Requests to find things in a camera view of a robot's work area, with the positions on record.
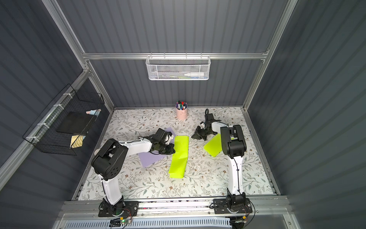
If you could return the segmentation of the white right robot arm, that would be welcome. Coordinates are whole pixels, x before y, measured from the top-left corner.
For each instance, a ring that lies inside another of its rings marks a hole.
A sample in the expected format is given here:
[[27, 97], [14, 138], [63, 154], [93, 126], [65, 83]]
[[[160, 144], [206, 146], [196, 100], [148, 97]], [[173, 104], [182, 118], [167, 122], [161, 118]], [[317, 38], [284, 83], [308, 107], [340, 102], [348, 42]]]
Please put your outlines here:
[[220, 135], [220, 152], [228, 158], [228, 188], [226, 202], [228, 207], [245, 205], [246, 194], [243, 187], [242, 164], [247, 150], [246, 141], [240, 125], [229, 126], [220, 121], [211, 122], [206, 128], [198, 126], [192, 139], [207, 140], [208, 135]]

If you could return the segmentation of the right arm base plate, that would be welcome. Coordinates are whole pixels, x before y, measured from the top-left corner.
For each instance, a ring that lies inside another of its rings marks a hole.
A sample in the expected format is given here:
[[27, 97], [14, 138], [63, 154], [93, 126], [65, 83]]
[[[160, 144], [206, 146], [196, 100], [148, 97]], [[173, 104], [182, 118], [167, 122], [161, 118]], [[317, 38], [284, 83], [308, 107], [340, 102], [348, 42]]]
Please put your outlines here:
[[209, 206], [213, 209], [215, 214], [244, 214], [248, 215], [253, 213], [252, 204], [248, 198], [246, 198], [245, 203], [239, 205], [229, 206], [227, 201], [222, 198], [216, 198], [213, 203]]

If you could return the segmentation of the lime green paper sheet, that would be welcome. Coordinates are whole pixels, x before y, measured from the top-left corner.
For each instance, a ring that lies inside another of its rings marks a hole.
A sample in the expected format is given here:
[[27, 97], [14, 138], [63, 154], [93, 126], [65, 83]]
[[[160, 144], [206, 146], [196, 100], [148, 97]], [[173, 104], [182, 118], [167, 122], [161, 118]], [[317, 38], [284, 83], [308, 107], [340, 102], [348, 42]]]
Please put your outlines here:
[[189, 136], [178, 135], [174, 140], [175, 153], [169, 169], [170, 178], [183, 178], [188, 160]]

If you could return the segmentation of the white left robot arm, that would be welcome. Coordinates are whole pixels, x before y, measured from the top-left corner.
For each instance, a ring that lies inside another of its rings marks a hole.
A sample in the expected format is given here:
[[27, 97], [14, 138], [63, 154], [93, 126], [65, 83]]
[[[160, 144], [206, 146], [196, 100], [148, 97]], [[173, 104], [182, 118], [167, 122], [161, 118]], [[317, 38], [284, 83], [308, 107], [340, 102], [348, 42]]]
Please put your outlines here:
[[120, 173], [127, 156], [144, 152], [157, 152], [159, 155], [172, 155], [175, 153], [174, 134], [159, 128], [155, 134], [140, 136], [133, 141], [117, 141], [108, 139], [105, 144], [94, 153], [91, 161], [95, 173], [99, 176], [103, 189], [104, 200], [114, 206], [123, 199], [118, 184]]

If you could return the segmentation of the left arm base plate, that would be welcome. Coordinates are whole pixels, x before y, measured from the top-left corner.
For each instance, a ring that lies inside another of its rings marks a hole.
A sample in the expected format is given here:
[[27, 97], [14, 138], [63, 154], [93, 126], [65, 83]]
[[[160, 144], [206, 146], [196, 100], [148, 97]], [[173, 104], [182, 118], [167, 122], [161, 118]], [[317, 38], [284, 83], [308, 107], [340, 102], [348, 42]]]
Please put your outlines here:
[[134, 217], [137, 215], [138, 208], [138, 201], [119, 201], [112, 205], [103, 199], [98, 208], [98, 217]]

